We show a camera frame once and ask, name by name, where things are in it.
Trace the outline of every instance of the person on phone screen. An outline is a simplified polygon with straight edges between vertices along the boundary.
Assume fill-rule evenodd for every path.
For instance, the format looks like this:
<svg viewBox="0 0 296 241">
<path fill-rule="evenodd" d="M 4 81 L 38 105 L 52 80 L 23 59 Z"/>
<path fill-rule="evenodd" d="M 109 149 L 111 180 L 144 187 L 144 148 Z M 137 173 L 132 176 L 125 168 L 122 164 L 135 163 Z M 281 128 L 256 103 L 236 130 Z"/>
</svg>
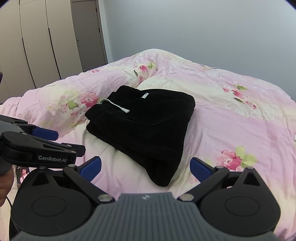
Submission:
<svg viewBox="0 0 296 241">
<path fill-rule="evenodd" d="M 27 176 L 27 169 L 25 167 L 23 167 L 21 170 L 20 170 L 20 183 L 22 184 L 23 180 L 26 178 Z"/>
</svg>

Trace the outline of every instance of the gray door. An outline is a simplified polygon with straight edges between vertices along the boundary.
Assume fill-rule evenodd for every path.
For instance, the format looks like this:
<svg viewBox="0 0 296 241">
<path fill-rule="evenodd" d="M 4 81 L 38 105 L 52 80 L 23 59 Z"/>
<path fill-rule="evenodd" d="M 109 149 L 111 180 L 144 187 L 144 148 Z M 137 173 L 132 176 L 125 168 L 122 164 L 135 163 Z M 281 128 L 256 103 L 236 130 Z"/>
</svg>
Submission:
<svg viewBox="0 0 296 241">
<path fill-rule="evenodd" d="M 72 17 L 83 71 L 106 64 L 95 1 L 72 2 Z"/>
</svg>

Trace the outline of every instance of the floral bedspread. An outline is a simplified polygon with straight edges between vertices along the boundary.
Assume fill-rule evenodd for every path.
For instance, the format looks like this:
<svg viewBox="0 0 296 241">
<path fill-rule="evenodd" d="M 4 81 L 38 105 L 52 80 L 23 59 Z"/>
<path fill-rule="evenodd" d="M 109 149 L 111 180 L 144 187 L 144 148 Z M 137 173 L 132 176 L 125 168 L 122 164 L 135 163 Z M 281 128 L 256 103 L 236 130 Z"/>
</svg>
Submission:
<svg viewBox="0 0 296 241">
<path fill-rule="evenodd" d="M 121 85 L 195 98 L 183 157 L 168 187 L 156 186 L 137 163 L 86 131 L 84 113 Z M 275 234 L 282 240 L 296 236 L 296 104 L 269 82 L 152 49 L 10 98 L 0 114 L 57 130 L 58 142 L 86 145 L 77 163 L 100 156 L 102 171 L 93 183 L 116 198 L 124 192 L 180 196 L 199 184 L 189 170 L 192 157 L 232 171 L 253 166 L 281 207 Z"/>
</svg>

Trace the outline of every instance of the folded black pants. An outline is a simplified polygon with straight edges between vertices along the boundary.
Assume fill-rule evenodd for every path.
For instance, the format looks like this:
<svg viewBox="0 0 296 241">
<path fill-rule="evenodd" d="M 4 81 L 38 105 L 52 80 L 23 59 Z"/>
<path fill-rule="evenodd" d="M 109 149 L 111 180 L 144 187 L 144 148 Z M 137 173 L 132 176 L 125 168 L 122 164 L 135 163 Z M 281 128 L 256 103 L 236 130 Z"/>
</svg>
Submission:
<svg viewBox="0 0 296 241">
<path fill-rule="evenodd" d="M 129 112 L 108 101 L 96 104 L 85 113 L 86 129 L 139 163 L 155 184 L 167 186 L 181 161 L 194 98 L 123 85 L 108 100 Z"/>
</svg>

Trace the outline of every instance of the human hand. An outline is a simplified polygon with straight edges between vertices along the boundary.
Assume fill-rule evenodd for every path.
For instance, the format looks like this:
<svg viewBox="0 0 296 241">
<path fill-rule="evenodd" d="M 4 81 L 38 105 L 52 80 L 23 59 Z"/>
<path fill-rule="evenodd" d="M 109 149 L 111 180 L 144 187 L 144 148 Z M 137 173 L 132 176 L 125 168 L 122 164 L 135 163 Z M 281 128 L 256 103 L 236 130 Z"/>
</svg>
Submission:
<svg viewBox="0 0 296 241">
<path fill-rule="evenodd" d="M 0 207 L 4 204 L 6 196 L 11 190 L 14 177 L 13 168 L 3 176 L 0 176 Z"/>
</svg>

